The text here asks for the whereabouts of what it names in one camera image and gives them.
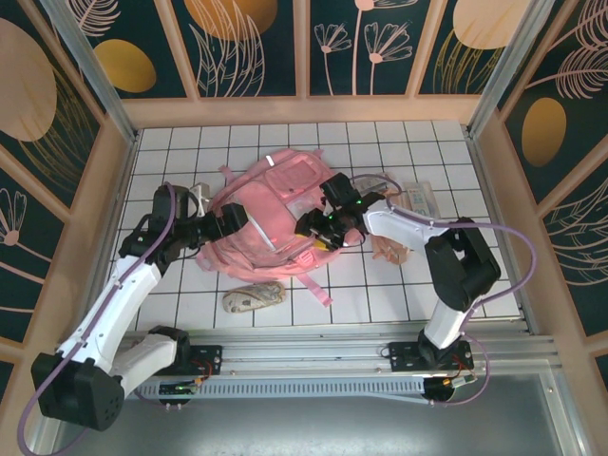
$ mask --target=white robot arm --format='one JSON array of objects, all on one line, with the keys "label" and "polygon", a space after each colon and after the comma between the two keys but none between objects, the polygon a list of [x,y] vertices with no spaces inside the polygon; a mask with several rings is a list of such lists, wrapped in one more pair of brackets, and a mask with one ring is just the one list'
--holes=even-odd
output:
[{"label": "white robot arm", "polygon": [[313,235],[335,250],[354,228],[364,235],[392,239],[427,258],[439,300],[420,333],[418,349],[431,369],[441,365],[456,349],[474,301],[489,292],[501,275],[479,229],[446,227],[404,208],[393,210],[382,195],[362,197],[343,174],[323,182],[321,189],[332,211],[316,209],[304,215],[296,226],[300,235]]},{"label": "white robot arm", "polygon": [[[54,355],[41,353],[34,361],[31,372],[38,388],[67,353],[85,342],[40,396],[39,405],[45,416],[105,430],[116,420],[124,398],[138,385],[158,371],[178,369],[189,363],[187,332],[166,327],[151,330],[142,343],[116,355],[143,300],[181,250],[229,236],[247,223],[247,215],[238,204],[222,207],[222,217],[203,214],[200,194],[194,195],[183,187],[174,188],[174,201],[170,200],[165,187],[157,190],[152,214],[145,216],[124,240],[115,271],[81,325]],[[298,234],[314,236],[331,250],[341,248],[346,233],[356,228],[365,234],[393,239],[427,257],[440,299],[420,334],[418,345],[420,356],[430,369],[440,366],[458,343],[461,325],[473,301],[487,293],[500,276],[500,269],[479,230],[438,228],[430,219],[414,213],[415,217],[403,217],[390,210],[381,195],[370,193],[361,197],[343,174],[323,182],[321,189],[333,212],[326,214],[315,209],[305,214],[297,222]],[[192,200],[198,208],[197,213],[190,216]],[[83,341],[83,333],[91,325],[93,315],[105,303],[119,277],[160,237],[167,225],[171,204],[176,206],[176,215],[170,220],[169,235],[120,284],[90,336]],[[461,252],[462,257],[458,258],[455,251]]]},{"label": "white robot arm", "polygon": [[[116,420],[124,398],[147,378],[165,368],[184,371],[189,365],[188,334],[175,328],[154,328],[134,348],[119,356],[116,353],[143,300],[181,251],[233,234],[247,223],[247,214],[242,206],[233,203],[222,206],[221,217],[204,214],[202,195],[197,193],[197,187],[192,191],[172,188],[173,200],[167,187],[156,191],[152,213],[144,216],[124,240],[119,252],[121,258],[111,278],[76,331],[54,355],[41,353],[34,361],[31,374],[38,389],[67,354],[73,353],[39,398],[40,410],[45,416],[105,430]],[[175,216],[170,219],[172,206]],[[167,226],[170,230],[161,239]],[[124,277],[133,267],[135,269]]]}]

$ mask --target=purple cable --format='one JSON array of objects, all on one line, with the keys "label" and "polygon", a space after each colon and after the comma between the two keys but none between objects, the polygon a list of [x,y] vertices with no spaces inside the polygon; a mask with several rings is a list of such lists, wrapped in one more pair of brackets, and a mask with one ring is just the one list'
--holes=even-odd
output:
[{"label": "purple cable", "polygon": [[[359,176],[353,177],[352,180],[354,181],[355,179],[359,179],[359,178],[380,178],[380,179],[387,181],[387,182],[391,183],[392,185],[394,185],[395,188],[397,188],[397,190],[399,191],[399,194],[401,194],[403,192],[401,186],[397,182],[395,182],[394,180],[387,178],[385,176],[381,176],[381,175],[377,175],[377,174],[361,174]],[[463,228],[463,229],[465,229],[465,228],[489,228],[492,230],[504,231],[506,233],[514,235],[514,236],[520,238],[521,240],[523,240],[523,242],[525,242],[525,244],[530,249],[530,255],[531,255],[530,268],[528,269],[525,276],[519,282],[517,282],[515,285],[512,285],[510,288],[507,288],[506,290],[504,290],[502,292],[498,292],[496,294],[493,294],[484,299],[480,299],[479,301],[473,303],[473,305],[470,307],[470,309],[466,313],[465,319],[463,320],[463,323],[460,327],[460,331],[463,333],[463,337],[467,338],[471,342],[475,343],[480,348],[480,350],[482,351],[482,354],[484,355],[485,379],[484,379],[484,383],[482,384],[482,387],[479,389],[479,391],[477,391],[471,397],[469,397],[465,400],[462,400],[462,401],[458,401],[458,402],[442,402],[441,404],[444,406],[461,406],[464,404],[468,404],[469,402],[471,402],[471,401],[477,399],[479,396],[481,396],[482,393],[485,391],[485,388],[487,387],[487,384],[490,381],[490,361],[489,361],[489,356],[487,355],[487,350],[485,349],[484,345],[479,340],[474,338],[473,336],[464,333],[466,323],[471,318],[471,316],[473,316],[475,311],[477,309],[479,309],[481,306],[483,306],[484,304],[487,304],[490,301],[493,301],[494,299],[498,299],[499,297],[503,297],[505,295],[509,295],[511,293],[517,292],[530,280],[530,278],[532,278],[532,275],[536,271],[537,262],[538,262],[538,257],[537,257],[537,253],[536,253],[534,244],[532,243],[532,240],[530,240],[530,238],[527,237],[524,233],[522,233],[521,231],[515,230],[513,228],[510,228],[508,226],[503,226],[503,225],[499,225],[496,223],[463,222],[463,221],[445,222],[445,221],[435,221],[435,220],[429,220],[426,218],[420,218],[420,217],[416,217],[415,215],[413,215],[413,213],[409,214],[409,213],[406,213],[406,212],[400,210],[398,206],[395,206],[394,204],[392,204],[390,202],[390,197],[387,197],[387,206],[395,214],[398,214],[401,217],[404,217],[406,219],[411,219],[418,223],[425,224],[426,226],[434,226],[437,228]]]},{"label": "purple cable", "polygon": [[[354,181],[355,179],[359,179],[359,178],[380,178],[380,179],[387,181],[387,182],[391,183],[392,185],[394,185],[399,190],[400,194],[403,192],[403,190],[401,189],[401,186],[397,182],[395,182],[394,180],[387,178],[385,176],[381,176],[378,174],[361,174],[359,176],[353,177],[352,180]],[[437,228],[489,228],[491,230],[505,231],[511,235],[514,235],[514,236],[520,238],[523,242],[525,242],[525,244],[530,249],[530,255],[532,256],[532,258],[530,261],[530,268],[528,269],[525,276],[519,282],[517,282],[515,285],[511,286],[510,288],[507,288],[506,290],[504,290],[502,292],[498,292],[498,293],[493,294],[492,296],[486,297],[484,299],[480,299],[479,301],[474,303],[471,306],[471,308],[468,310],[465,320],[463,320],[463,324],[461,325],[460,331],[464,330],[466,323],[471,318],[471,316],[473,316],[473,314],[475,313],[475,311],[477,309],[479,309],[484,304],[487,304],[488,302],[493,301],[494,299],[498,299],[499,297],[503,297],[505,295],[509,295],[511,293],[517,292],[530,280],[530,278],[532,278],[532,275],[536,271],[536,266],[537,266],[537,262],[538,262],[536,249],[534,248],[534,244],[532,243],[532,240],[530,240],[530,238],[527,237],[521,231],[515,230],[508,226],[499,225],[496,223],[484,223],[484,222],[478,222],[478,221],[445,222],[445,221],[440,221],[440,220],[435,221],[435,220],[429,220],[427,218],[420,218],[420,217],[413,215],[413,213],[409,214],[409,213],[403,212],[402,210],[399,209],[398,206],[395,206],[394,204],[392,204],[390,202],[390,198],[387,198],[387,206],[395,214],[398,214],[401,217],[404,217],[406,219],[414,220],[418,223],[425,224],[426,226],[435,226]]]},{"label": "purple cable", "polygon": [[[110,292],[105,297],[104,302],[102,303],[102,305],[100,306],[98,311],[95,313],[95,315],[93,315],[93,318],[91,319],[90,324],[86,327],[85,331],[83,332],[81,341],[74,345],[74,348],[71,351],[69,351],[69,353],[66,355],[66,357],[59,363],[59,365],[57,365],[57,367],[50,373],[50,375],[45,379],[45,381],[42,382],[42,385],[40,385],[40,387],[38,387],[36,392],[34,392],[33,396],[31,396],[31,399],[29,399],[28,404],[26,405],[25,409],[23,410],[23,413],[21,414],[21,418],[19,419],[19,425],[17,426],[17,444],[19,445],[19,449],[21,449],[21,452],[23,454],[25,454],[26,456],[42,456],[42,455],[32,452],[28,448],[28,444],[26,442],[26,422],[28,421],[31,411],[33,410],[34,406],[38,402],[38,399],[40,399],[40,396],[42,396],[43,392],[45,392],[45,390],[47,390],[48,386],[53,382],[53,380],[55,378],[57,378],[57,376],[63,370],[63,368],[67,365],[67,363],[69,363],[69,361],[71,361],[71,359],[76,355],[78,350],[85,344],[86,340],[88,339],[90,334],[93,332],[95,325],[97,324],[97,322],[100,320],[100,318],[104,314],[105,309],[109,305],[114,294],[121,287],[122,283],[131,275],[131,273],[133,273],[133,271],[135,271],[138,267],[140,267],[140,265],[142,265],[142,263],[152,254],[152,252],[154,252],[157,249],[157,247],[159,245],[161,245],[161,242],[169,234],[169,231],[171,230],[171,225],[173,223],[173,219],[175,218],[175,212],[176,212],[175,191],[173,189],[173,185],[171,185],[169,182],[165,182],[163,185],[165,185],[167,187],[167,189],[169,190],[169,196],[171,197],[171,210],[169,213],[169,219],[167,220],[167,224],[164,226],[164,229],[162,230],[161,235],[154,241],[154,243],[148,248],[148,250],[146,250],[143,253],[143,255],[140,256],[137,259],[137,261],[135,261],[133,263],[133,265],[130,268],[128,268],[124,272],[123,275],[121,275],[119,277],[118,281],[114,284],[114,286],[110,289]],[[59,451],[55,451],[54,453],[49,453],[46,456],[61,456],[63,454],[66,454],[70,448],[72,448],[74,445],[76,445],[78,442],[80,442],[82,440],[82,438],[85,436],[87,431],[88,431],[88,429],[84,429],[83,432],[78,437],[76,437],[76,439],[74,439],[68,446],[60,449]]]}]

